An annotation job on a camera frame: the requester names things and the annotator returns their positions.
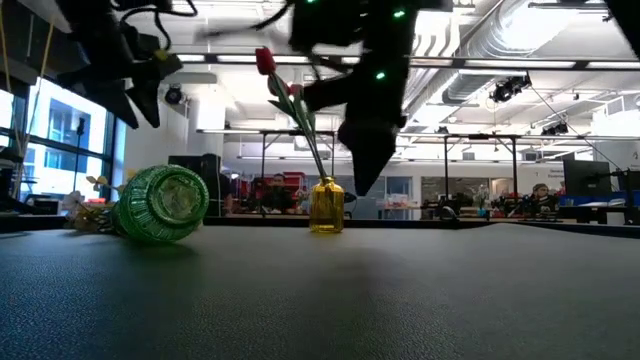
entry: ductwork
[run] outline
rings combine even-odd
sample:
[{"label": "ductwork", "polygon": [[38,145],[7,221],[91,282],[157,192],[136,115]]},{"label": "ductwork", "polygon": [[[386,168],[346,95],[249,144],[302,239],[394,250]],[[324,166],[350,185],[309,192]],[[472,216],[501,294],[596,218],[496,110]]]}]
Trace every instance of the ductwork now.
[{"label": "ductwork", "polygon": [[[529,8],[531,0],[505,0],[478,28],[456,56],[466,58],[526,58],[548,43],[566,28],[574,10],[542,10]],[[423,120],[430,124],[442,121],[457,110],[456,105],[471,99],[478,91],[494,81],[493,75],[474,75],[457,70],[439,71],[425,91],[408,107],[411,118],[426,102],[451,104],[451,112],[438,112],[436,119]]]}]

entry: dark gray table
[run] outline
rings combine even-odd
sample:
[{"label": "dark gray table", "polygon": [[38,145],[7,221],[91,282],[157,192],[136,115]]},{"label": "dark gray table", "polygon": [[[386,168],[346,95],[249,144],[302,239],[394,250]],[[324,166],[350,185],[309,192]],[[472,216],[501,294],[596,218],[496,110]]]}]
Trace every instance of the dark gray table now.
[{"label": "dark gray table", "polygon": [[0,358],[639,359],[640,241],[207,227],[0,236]]}]

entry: ceiling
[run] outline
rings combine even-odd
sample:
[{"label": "ceiling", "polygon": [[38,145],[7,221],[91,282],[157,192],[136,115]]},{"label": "ceiling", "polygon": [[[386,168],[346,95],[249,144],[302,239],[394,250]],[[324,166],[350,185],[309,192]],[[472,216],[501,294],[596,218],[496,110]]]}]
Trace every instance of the ceiling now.
[{"label": "ceiling", "polygon": [[[44,18],[50,17],[50,14],[55,12],[51,6],[43,5],[52,2],[32,0],[22,0],[22,2]],[[420,42],[414,55],[453,55],[460,39],[464,42],[467,32],[474,29],[474,24],[481,21],[498,1],[460,0],[459,2],[467,7],[473,5],[474,8],[457,9],[453,15],[444,18],[440,15],[436,17],[427,14],[425,21],[418,22],[416,34],[427,41]],[[172,51],[252,54],[256,48],[268,46],[276,54],[291,54],[291,50],[286,45],[289,34],[289,15],[263,32],[244,32],[215,41],[196,39],[196,34],[203,29],[241,28],[260,22],[280,9],[283,1],[195,0],[194,3],[200,12],[196,18],[162,17],[163,24],[173,40]],[[177,7],[176,10],[186,11],[187,9],[186,3],[182,0],[174,0],[174,5]],[[545,41],[529,57],[634,59],[633,52],[615,21],[603,22],[603,16],[602,12],[571,16],[556,36]],[[136,15],[129,20],[129,23],[141,32],[161,37],[150,16]],[[58,25],[61,28],[65,27],[65,24]],[[534,34],[539,27],[545,26],[550,25],[533,23],[526,29]],[[357,56],[360,47],[358,45],[346,49],[319,47],[316,50],[320,54]],[[277,111],[267,102],[273,97],[267,91],[266,78],[258,74],[254,65],[188,64],[182,71],[216,75],[217,83],[213,86],[224,95],[222,98],[225,99],[227,108],[226,119],[233,128],[273,129],[278,126],[275,120]],[[280,66],[278,74],[287,82],[300,83],[312,76],[312,71],[307,66]],[[432,80],[437,78],[436,74],[435,70],[412,71],[405,94],[407,103],[410,102],[409,100],[420,99],[421,94],[435,86]],[[333,74],[330,71],[324,71],[323,75],[332,76]],[[532,71],[530,76],[535,91],[525,90],[507,104],[496,108],[488,100],[489,91],[493,89],[493,86],[488,84],[476,91],[464,106],[452,108],[451,111],[437,112],[438,114],[448,112],[444,116],[425,115],[428,119],[424,120],[419,111],[414,112],[409,126],[427,133],[433,133],[438,126],[445,125],[451,133],[496,131],[503,134],[524,134],[533,130],[535,126],[532,126],[532,123],[544,125],[541,120],[549,118],[554,111],[566,110],[572,128],[579,133],[588,133],[592,113],[601,108],[604,102],[618,98],[619,93],[628,94],[633,91],[640,93],[640,73],[638,72]],[[198,97],[198,89],[201,85],[198,87],[183,84],[183,88],[190,93],[190,96]],[[342,108],[326,109],[323,113],[326,116],[319,117],[318,127],[335,129],[341,121]]]}]

